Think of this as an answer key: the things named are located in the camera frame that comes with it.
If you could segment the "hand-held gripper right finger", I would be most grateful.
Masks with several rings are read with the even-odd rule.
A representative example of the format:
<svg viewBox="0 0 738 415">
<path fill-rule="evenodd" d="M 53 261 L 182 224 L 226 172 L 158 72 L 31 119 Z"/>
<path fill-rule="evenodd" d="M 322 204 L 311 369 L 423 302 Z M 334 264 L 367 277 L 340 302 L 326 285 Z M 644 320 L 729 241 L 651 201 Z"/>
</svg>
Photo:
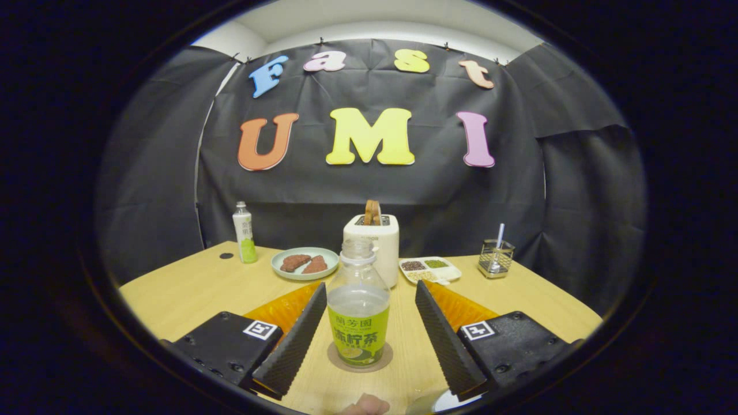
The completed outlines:
<svg viewBox="0 0 738 415">
<path fill-rule="evenodd" d="M 460 400 L 530 380 L 581 342 L 566 342 L 520 311 L 495 316 L 435 282 L 420 281 L 415 302 L 450 392 Z"/>
</svg>

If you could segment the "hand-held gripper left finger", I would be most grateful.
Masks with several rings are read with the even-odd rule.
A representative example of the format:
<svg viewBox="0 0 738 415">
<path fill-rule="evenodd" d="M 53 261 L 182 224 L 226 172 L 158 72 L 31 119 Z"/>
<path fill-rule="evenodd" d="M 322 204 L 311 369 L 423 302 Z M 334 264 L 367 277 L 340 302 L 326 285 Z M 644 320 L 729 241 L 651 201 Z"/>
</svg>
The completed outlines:
<svg viewBox="0 0 738 415">
<path fill-rule="evenodd" d="M 325 284 L 293 290 L 245 315 L 222 311 L 161 344 L 206 376 L 280 400 L 288 393 L 327 304 Z"/>
</svg>

